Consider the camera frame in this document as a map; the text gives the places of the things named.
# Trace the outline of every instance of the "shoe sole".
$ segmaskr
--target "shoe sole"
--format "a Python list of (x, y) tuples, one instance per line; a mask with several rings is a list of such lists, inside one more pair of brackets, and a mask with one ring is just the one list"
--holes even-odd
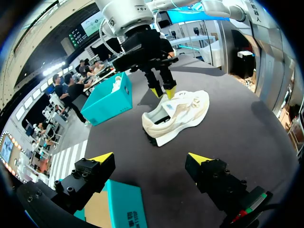
[(206, 108), (206, 111), (204, 114), (202, 114), (199, 118), (197, 118), (196, 120), (190, 121), (184, 125), (179, 126), (178, 128), (176, 128), (174, 131), (171, 131), (169, 133), (166, 133), (165, 135), (156, 138), (156, 143), (159, 147), (163, 146), (164, 144), (170, 142), (172, 139), (174, 139), (182, 130), (184, 130), (185, 128), (188, 127), (196, 127), (197, 125), (199, 125), (203, 119), (205, 118), (208, 110), (209, 110), (209, 105), (210, 103), (208, 103), (208, 106)]

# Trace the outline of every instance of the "bolt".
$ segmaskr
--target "bolt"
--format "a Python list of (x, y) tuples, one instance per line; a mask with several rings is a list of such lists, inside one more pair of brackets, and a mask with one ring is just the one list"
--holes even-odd
[(67, 192), (70, 194), (70, 195), (72, 195), (72, 194), (74, 194), (75, 193), (75, 189), (73, 188), (73, 187), (67, 187)]
[(110, 20), (110, 21), (109, 21), (109, 25), (114, 26), (114, 25), (115, 25), (115, 22), (114, 22), (113, 20)]
[(232, 188), (231, 188), (231, 187), (227, 188), (227, 192), (229, 192), (229, 193), (233, 193)]
[(41, 192), (41, 191), (36, 192), (36, 196), (37, 196), (37, 197), (39, 197), (39, 196), (41, 196), (41, 195), (42, 195), (42, 192)]

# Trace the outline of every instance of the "screw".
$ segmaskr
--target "screw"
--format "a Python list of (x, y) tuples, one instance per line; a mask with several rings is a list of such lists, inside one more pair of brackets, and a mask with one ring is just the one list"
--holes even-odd
[(114, 22), (113, 20), (110, 20), (110, 21), (109, 21), (109, 25), (114, 26), (114, 25), (115, 25), (115, 22)]
[(38, 192), (36, 192), (36, 196), (38, 197), (38, 196), (41, 196), (42, 195), (42, 192), (41, 191), (38, 191)]
[(229, 193), (233, 193), (232, 188), (231, 188), (231, 187), (227, 188), (227, 192), (229, 192)]

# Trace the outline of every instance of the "teal shoe box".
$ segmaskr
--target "teal shoe box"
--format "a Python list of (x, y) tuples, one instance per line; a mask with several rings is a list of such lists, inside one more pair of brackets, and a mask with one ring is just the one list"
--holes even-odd
[[(120, 89), (111, 93), (115, 77), (120, 76)], [(125, 72), (118, 73), (95, 87), (81, 114), (93, 126), (132, 109), (132, 83)]]

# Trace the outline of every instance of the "white floor stripe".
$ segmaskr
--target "white floor stripe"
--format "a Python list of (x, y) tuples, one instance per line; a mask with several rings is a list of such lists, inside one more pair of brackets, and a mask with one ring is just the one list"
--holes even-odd
[(87, 140), (84, 141), (84, 143), (82, 144), (82, 148), (81, 148), (81, 154), (80, 154), (80, 159), (85, 157), (85, 153), (86, 153), (86, 145), (87, 145)]
[(54, 166), (55, 166), (55, 163), (56, 163), (56, 158), (57, 158), (57, 154), (53, 155), (50, 177), (53, 175), (53, 172), (54, 172)]
[(65, 151), (60, 152), (60, 158), (59, 158), (58, 168), (56, 170), (57, 172), (56, 172), (55, 180), (58, 180), (59, 177), (61, 176), (60, 169), (61, 169), (61, 166), (62, 166), (62, 160), (63, 160), (64, 155), (65, 155)]
[(68, 162), (68, 159), (69, 159), (70, 151), (71, 151), (71, 147), (69, 147), (66, 150), (66, 154), (65, 154), (65, 158), (64, 158), (64, 162), (63, 162), (63, 167), (62, 167), (62, 171), (61, 171), (61, 179), (64, 179), (66, 177), (67, 162)]
[(56, 154), (57, 157), (56, 157), (56, 161), (55, 161), (55, 164), (54, 164), (54, 168), (53, 168), (53, 176), (56, 175), (56, 172), (57, 172), (57, 169), (58, 169), (58, 161), (59, 161), (59, 157), (60, 157), (60, 152)]
[(75, 145), (73, 148), (73, 152), (72, 152), (72, 157), (71, 157), (71, 161), (70, 161), (70, 165), (69, 165), (69, 169), (68, 169), (68, 173), (71, 173), (71, 171), (74, 169), (74, 163), (76, 160), (76, 155), (77, 155), (77, 151), (78, 151), (78, 146), (79, 144)]

